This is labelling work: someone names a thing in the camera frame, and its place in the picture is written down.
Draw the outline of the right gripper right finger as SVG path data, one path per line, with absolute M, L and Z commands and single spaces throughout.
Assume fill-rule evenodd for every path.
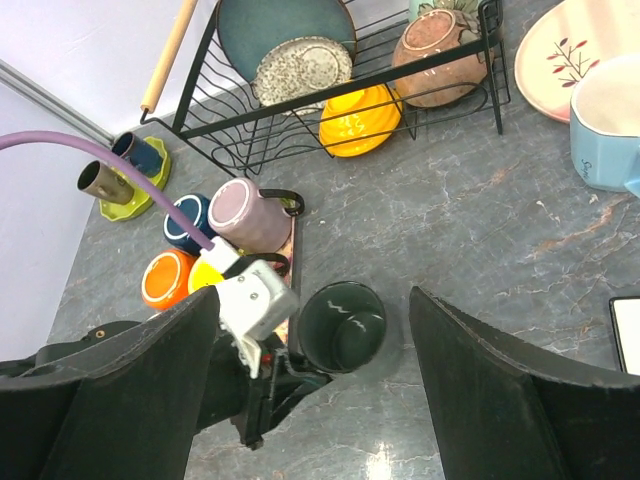
M 446 478 L 638 478 L 638 377 L 527 343 L 419 287 L 409 323 Z

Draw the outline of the orange mug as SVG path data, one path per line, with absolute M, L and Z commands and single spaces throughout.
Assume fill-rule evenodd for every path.
M 141 280 L 143 301 L 155 310 L 164 311 L 186 298 L 195 260 L 194 256 L 178 249 L 168 249 L 155 256 Z

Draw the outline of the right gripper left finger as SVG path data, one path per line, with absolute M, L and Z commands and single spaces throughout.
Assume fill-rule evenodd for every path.
M 202 400 L 214 288 L 1 381 L 4 479 L 181 479 Z

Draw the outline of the yellow mug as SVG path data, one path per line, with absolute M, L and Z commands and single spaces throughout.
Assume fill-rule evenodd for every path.
M 238 262 L 236 262 L 232 268 L 230 277 L 239 275 L 248 265 L 257 260 L 264 260 L 270 264 L 270 266 L 276 271 L 282 278 L 289 274 L 291 269 L 292 255 L 282 253 L 259 253 L 259 254 L 245 254 L 240 256 Z M 218 284 L 224 281 L 226 277 L 216 270 L 214 267 L 206 263 L 202 258 L 198 258 L 189 274 L 188 278 L 188 293 L 193 294 L 197 290 Z

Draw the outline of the purple mug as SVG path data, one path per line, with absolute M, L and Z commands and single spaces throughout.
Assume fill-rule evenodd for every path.
M 292 218 L 305 210 L 294 191 L 259 188 L 247 178 L 234 178 L 214 194 L 208 207 L 211 228 L 249 253 L 275 253 L 289 239 Z

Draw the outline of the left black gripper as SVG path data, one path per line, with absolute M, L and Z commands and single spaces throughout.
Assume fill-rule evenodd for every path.
M 115 321 L 100 325 L 72 342 L 49 344 L 33 355 L 1 363 L 3 377 L 19 377 L 27 371 L 80 353 L 106 342 L 138 325 L 135 321 Z M 333 378 L 317 368 L 308 359 L 288 349 L 277 349 L 270 380 L 269 429 L 275 429 L 308 395 L 325 387 Z M 249 405 L 249 377 L 241 367 L 231 337 L 216 331 L 214 347 L 209 361 L 206 386 L 200 406 L 196 431 L 230 420 L 237 427 L 241 443 L 251 450 L 263 445 L 260 436 L 247 437 L 239 416 Z

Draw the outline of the dark green mug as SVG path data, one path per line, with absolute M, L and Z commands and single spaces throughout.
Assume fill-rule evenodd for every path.
M 368 286 L 341 281 L 324 286 L 304 305 L 297 338 L 302 354 L 330 374 L 353 372 L 369 363 L 387 333 L 383 302 Z

